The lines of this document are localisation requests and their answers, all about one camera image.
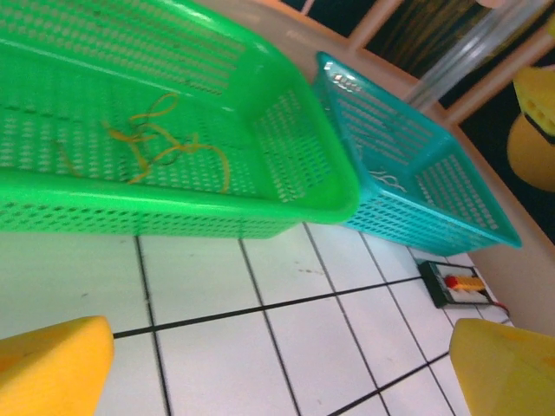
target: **green plastic basket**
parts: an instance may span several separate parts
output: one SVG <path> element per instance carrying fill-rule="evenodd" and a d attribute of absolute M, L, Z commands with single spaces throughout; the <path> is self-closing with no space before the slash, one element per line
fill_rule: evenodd
<path fill-rule="evenodd" d="M 317 55 L 314 89 L 361 184 L 346 225 L 451 256 L 520 239 L 456 138 L 333 57 Z"/>
<path fill-rule="evenodd" d="M 0 53 L 0 230 L 270 237 L 356 208 L 356 175 L 300 72 L 194 3 L 2 1 Z M 126 131 L 168 92 L 179 103 L 155 123 L 221 149 L 226 194 L 208 150 L 127 183 L 140 166 L 102 123 Z"/>

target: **white tile floor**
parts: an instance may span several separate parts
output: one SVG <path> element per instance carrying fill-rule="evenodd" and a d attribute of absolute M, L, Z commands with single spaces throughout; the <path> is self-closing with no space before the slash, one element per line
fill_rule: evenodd
<path fill-rule="evenodd" d="M 337 226 L 244 242 L 2 237 L 0 338 L 110 320 L 102 416 L 468 415 L 453 325 L 510 324 L 495 307 L 434 308 L 416 262 L 443 257 Z"/>

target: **yellow object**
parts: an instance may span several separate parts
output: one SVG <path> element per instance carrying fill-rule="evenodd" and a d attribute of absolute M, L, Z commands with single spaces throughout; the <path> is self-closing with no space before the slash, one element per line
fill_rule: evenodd
<path fill-rule="evenodd" d="M 509 133 L 509 164 L 528 184 L 555 192 L 555 72 L 522 68 L 513 83 L 523 113 Z"/>
<path fill-rule="evenodd" d="M 0 340 L 0 415 L 94 414 L 113 357 L 100 316 Z"/>
<path fill-rule="evenodd" d="M 555 338 L 459 319 L 450 354 L 473 416 L 555 415 Z"/>
<path fill-rule="evenodd" d="M 447 286 L 450 289 L 455 290 L 483 290 L 486 288 L 484 283 L 481 281 L 479 277 L 470 277 L 470 276 L 450 276 L 454 277 L 454 284 Z"/>
<path fill-rule="evenodd" d="M 523 114 L 511 127 L 507 158 L 519 178 L 544 191 L 555 192 L 555 146 L 547 142 Z"/>
<path fill-rule="evenodd" d="M 550 135 L 555 135 L 555 72 L 522 68 L 513 79 L 520 109 Z"/>

